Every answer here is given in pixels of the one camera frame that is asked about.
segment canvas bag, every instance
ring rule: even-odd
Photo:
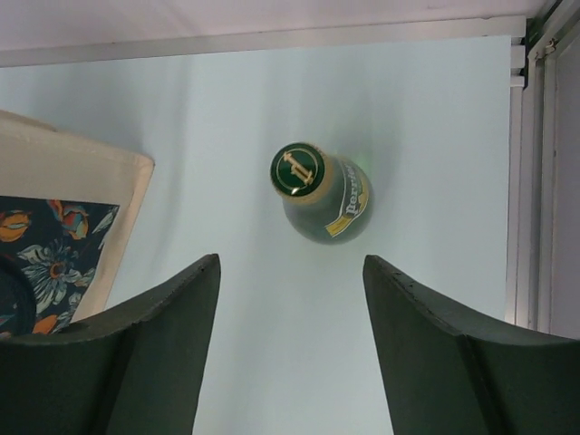
[[[101,242],[96,271],[72,319],[80,320],[102,311],[150,182],[152,159],[0,111],[0,165],[2,197],[36,198],[42,204],[48,201],[48,209],[55,215],[58,210],[62,215],[67,207],[74,210],[76,203],[118,206]],[[89,234],[98,229],[92,226],[88,228]],[[86,219],[79,228],[69,229],[68,235],[65,228],[64,235],[77,237],[75,231],[83,230],[86,233]],[[34,265],[39,252],[29,249],[28,254],[19,256]]]

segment bottle label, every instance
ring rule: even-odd
[[[325,228],[331,237],[343,233],[366,209],[369,202],[369,184],[361,170],[352,163],[337,159],[344,175],[343,202],[335,221]]]

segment green glass bottle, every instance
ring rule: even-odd
[[[371,219],[371,183],[349,159],[291,143],[274,156],[270,178],[292,226],[315,242],[352,240]]]

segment floral print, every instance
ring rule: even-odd
[[[78,253],[65,246],[62,241],[54,240],[46,247],[32,245],[18,253],[30,263],[22,269],[34,288],[36,314],[41,314],[50,304],[58,305],[66,295],[67,284],[82,278],[73,269],[73,258]]]
[[[111,204],[0,196],[0,256],[34,289],[35,333],[57,332],[72,320],[118,210]],[[14,314],[2,289],[0,314]],[[0,318],[0,338],[12,335],[2,324]]]

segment green bottle cap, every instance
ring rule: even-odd
[[[305,197],[322,184],[325,173],[323,153],[303,142],[286,145],[276,153],[270,178],[276,190],[293,198]]]

